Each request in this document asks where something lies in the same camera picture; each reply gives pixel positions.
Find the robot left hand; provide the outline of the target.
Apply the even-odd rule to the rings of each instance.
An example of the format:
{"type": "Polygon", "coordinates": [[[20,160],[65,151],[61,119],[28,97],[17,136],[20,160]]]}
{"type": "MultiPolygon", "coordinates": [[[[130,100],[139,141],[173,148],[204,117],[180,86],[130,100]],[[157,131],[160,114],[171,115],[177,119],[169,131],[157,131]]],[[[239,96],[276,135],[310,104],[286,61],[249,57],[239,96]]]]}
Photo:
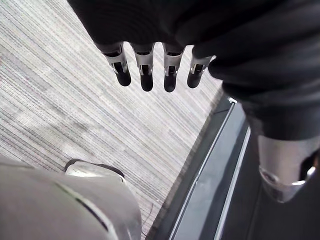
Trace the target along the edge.
{"type": "Polygon", "coordinates": [[[192,45],[257,135],[265,191],[290,201],[320,150],[317,0],[71,0],[96,46],[192,45]]]}

